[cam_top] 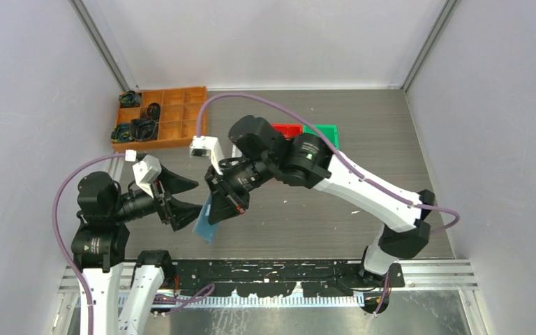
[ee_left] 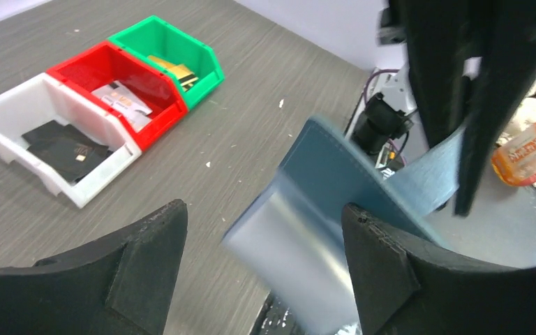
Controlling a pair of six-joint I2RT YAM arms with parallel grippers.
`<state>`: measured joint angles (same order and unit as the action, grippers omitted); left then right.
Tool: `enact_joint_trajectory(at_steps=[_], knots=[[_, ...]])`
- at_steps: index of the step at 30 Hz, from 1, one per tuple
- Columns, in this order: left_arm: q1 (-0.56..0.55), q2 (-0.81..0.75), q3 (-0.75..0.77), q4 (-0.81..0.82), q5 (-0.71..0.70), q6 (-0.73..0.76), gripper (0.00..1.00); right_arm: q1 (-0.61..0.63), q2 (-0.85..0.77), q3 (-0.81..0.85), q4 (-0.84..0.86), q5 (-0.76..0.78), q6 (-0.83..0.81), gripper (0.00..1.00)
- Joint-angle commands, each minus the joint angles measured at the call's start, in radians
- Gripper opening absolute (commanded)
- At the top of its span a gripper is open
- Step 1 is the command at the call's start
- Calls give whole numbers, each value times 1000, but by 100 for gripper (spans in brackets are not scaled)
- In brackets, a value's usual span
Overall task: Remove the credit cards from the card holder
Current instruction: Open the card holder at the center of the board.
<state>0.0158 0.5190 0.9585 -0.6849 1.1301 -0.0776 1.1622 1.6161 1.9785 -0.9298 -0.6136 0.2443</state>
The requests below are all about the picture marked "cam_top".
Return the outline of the blue leather card holder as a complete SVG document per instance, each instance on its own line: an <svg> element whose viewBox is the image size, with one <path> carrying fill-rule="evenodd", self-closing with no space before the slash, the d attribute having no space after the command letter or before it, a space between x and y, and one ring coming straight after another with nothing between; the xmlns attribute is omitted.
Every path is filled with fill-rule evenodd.
<svg viewBox="0 0 536 335"><path fill-rule="evenodd" d="M211 211L211 195L208 195L193 227L193 232L197 236L204 239L208 244L214 241L216 233L218 231L218 224L212 225L209 222L210 211Z"/></svg>

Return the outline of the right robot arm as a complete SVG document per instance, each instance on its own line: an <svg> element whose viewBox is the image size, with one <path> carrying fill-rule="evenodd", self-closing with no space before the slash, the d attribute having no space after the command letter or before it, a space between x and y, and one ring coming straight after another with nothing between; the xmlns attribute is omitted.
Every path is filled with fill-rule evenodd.
<svg viewBox="0 0 536 335"><path fill-rule="evenodd" d="M398 188L330 148L321 137L302 133L287 139L261 117L241 118L228 135L240 156L225 158L216 137L195 136L191 143L192 156L211 160L204 176L210 190L208 224L244 214L251 191L275 179L334 195L382 221L359 268L367 286L379 285L393 262L415 257L428 244L431 226L425 219L435 200L433 192Z"/></svg>

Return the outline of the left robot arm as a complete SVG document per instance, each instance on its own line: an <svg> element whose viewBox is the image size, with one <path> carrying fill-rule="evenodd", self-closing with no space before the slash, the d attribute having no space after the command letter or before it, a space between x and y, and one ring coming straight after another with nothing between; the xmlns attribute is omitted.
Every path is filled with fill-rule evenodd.
<svg viewBox="0 0 536 335"><path fill-rule="evenodd" d="M133 166L137 189L123 191L108 173L96 171L77 185L80 226L71 242L70 263L81 292L81 334L139 334L156 291L173 284L175 268L168 251L143 251L133 270L128 301L119 310L119 284L130 236L127 223L156 214L178 231L192 223L202 206L176 194L199 183L175 174L157 161Z"/></svg>

